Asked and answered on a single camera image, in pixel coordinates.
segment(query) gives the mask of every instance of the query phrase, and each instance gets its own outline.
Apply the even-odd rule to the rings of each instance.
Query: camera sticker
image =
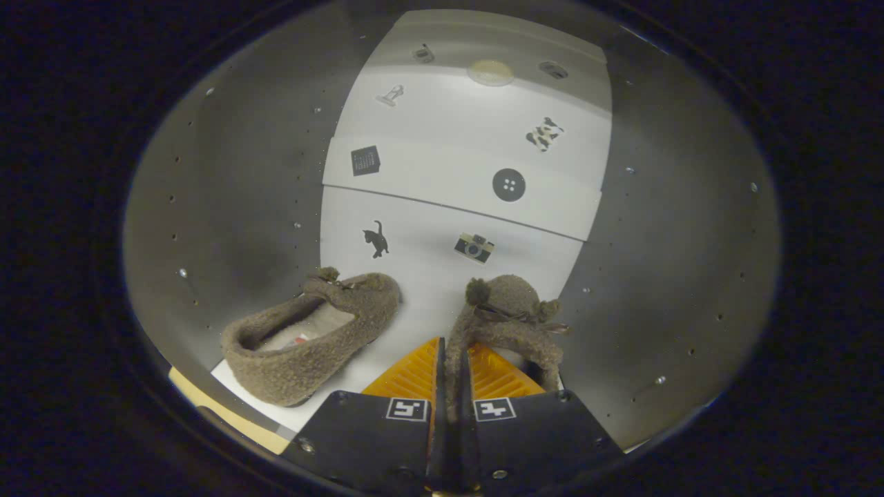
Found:
[[[568,71],[566,71],[564,67],[556,64],[552,60],[541,62],[540,65],[537,66],[537,68],[539,68],[544,73],[549,74],[556,80],[564,80],[568,76]]]
[[[422,44],[421,48],[412,52],[411,55],[421,64],[428,64],[436,60],[436,56],[433,55],[433,52],[430,51],[430,47],[426,43]]]
[[[354,176],[372,174],[381,170],[381,157],[377,154],[377,147],[374,145],[350,152],[350,159],[353,162]]]
[[[501,169],[492,178],[494,194],[504,202],[515,202],[525,195],[525,178],[515,169]]]
[[[460,252],[467,259],[485,264],[494,251],[494,244],[482,235],[461,233],[461,238],[454,245],[454,250]]]
[[[541,152],[546,152],[553,145],[553,140],[564,133],[565,130],[555,124],[552,119],[544,118],[544,124],[535,127],[533,131],[526,134],[525,140],[533,143]]]

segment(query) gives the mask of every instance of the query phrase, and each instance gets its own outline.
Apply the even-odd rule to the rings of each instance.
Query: slipper pom-pom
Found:
[[[337,269],[335,269],[331,266],[328,266],[328,267],[320,268],[318,276],[319,276],[319,278],[322,278],[326,281],[335,281],[338,279],[338,276],[340,276],[340,272],[338,272]]]
[[[545,323],[558,314],[559,310],[561,310],[561,304],[558,299],[549,302],[543,301],[537,306],[537,319],[541,323]]]
[[[488,302],[492,296],[492,288],[485,283],[484,279],[471,279],[467,284],[467,303],[477,306]]]

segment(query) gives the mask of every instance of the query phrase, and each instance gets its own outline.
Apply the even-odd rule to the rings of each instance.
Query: slipper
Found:
[[[470,345],[482,342],[524,356],[541,369],[540,386],[559,389],[559,364],[564,353],[550,333],[570,332],[567,325],[549,323],[560,310],[558,300],[541,302],[537,291],[515,275],[467,284],[467,303],[446,340],[446,406],[448,419],[457,418],[455,399],[461,388],[461,358]]]
[[[390,323],[399,307],[392,278],[369,273],[338,281],[338,275],[323,268],[303,294],[225,328],[225,359],[255,398],[278,406],[307,400]]]

